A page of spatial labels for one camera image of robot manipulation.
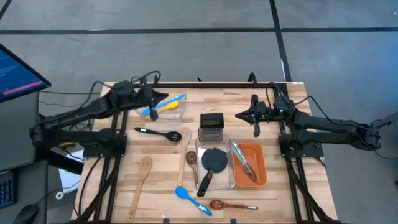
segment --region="keyboard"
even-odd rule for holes
[[[10,170],[0,173],[0,208],[17,202],[16,191],[14,173]]]

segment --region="clear glass bowl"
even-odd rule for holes
[[[201,157],[207,149],[218,148],[227,153],[228,165],[225,170],[213,174],[211,182],[207,190],[224,190],[232,189],[235,187],[235,177],[232,162],[231,139],[227,135],[223,135],[222,141],[199,141],[195,140],[195,146],[198,156],[198,184],[200,186],[203,178],[207,174],[207,170],[201,163]]]
[[[176,97],[184,95],[184,97],[181,97],[180,99],[176,100],[178,102],[178,106],[174,109],[166,109],[158,113],[159,118],[156,120],[156,122],[161,122],[161,123],[167,123],[167,124],[173,124],[173,125],[180,125],[182,122],[182,115],[185,111],[185,105],[186,100],[187,100],[187,94],[184,92],[178,92],[178,93],[168,93],[169,96],[162,100],[160,103],[157,104],[157,110],[163,108],[162,104],[164,102],[167,102],[171,99],[174,99]],[[134,110],[137,112],[141,118],[143,118],[145,121],[150,121],[150,116],[149,116],[149,108],[138,108]]]

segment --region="black ladle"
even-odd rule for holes
[[[134,128],[134,130],[142,132],[142,133],[148,133],[148,134],[158,134],[161,136],[165,136],[168,140],[170,141],[179,141],[182,138],[182,135],[176,131],[170,131],[167,133],[160,133],[158,131],[153,131],[153,130],[149,130],[146,128]]]

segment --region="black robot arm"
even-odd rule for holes
[[[111,87],[110,91],[93,100],[89,105],[82,106],[76,110],[55,116],[48,116],[30,129],[30,137],[33,145],[38,149],[50,149],[63,142],[78,142],[85,148],[95,148],[99,154],[107,157],[106,151],[115,150],[115,146],[121,146],[126,141],[125,135],[118,134],[111,128],[102,129],[98,132],[86,131],[63,131],[64,128],[88,119],[108,118],[120,111],[131,110],[148,106],[150,117],[154,121],[158,115],[156,104],[168,97],[166,93],[154,91],[146,85],[146,79],[141,80],[140,89],[135,91],[130,81],[122,81]],[[111,153],[109,157],[120,156]]]
[[[260,134],[260,122],[285,122],[290,134],[284,134],[289,147],[301,150],[310,143],[349,144],[356,149],[375,151],[379,149],[379,128],[391,124],[398,118],[398,113],[377,121],[377,126],[359,124],[352,120],[317,118],[295,108],[292,100],[285,96],[277,96],[274,108],[258,102],[258,96],[252,95],[248,110],[238,113],[235,117],[254,125],[254,137]],[[326,132],[309,132],[316,129]]]

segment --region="white paper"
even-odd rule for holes
[[[70,159],[74,159],[76,161],[79,161],[79,162],[83,161],[83,150],[80,150],[80,151],[77,151],[77,152],[73,152],[73,153],[71,153],[71,155],[79,157],[81,159],[79,160],[77,158],[73,158],[70,155],[67,155],[67,157],[70,158]],[[72,174],[71,172],[67,172],[67,171],[65,171],[63,169],[58,169],[58,170],[60,172],[62,188],[70,187],[73,184],[75,184],[75,183],[80,181],[80,175]],[[79,188],[79,184],[75,184],[75,186],[73,186],[71,188],[64,189],[63,193],[67,194],[69,192],[72,192],[72,191],[76,190],[77,188]]]

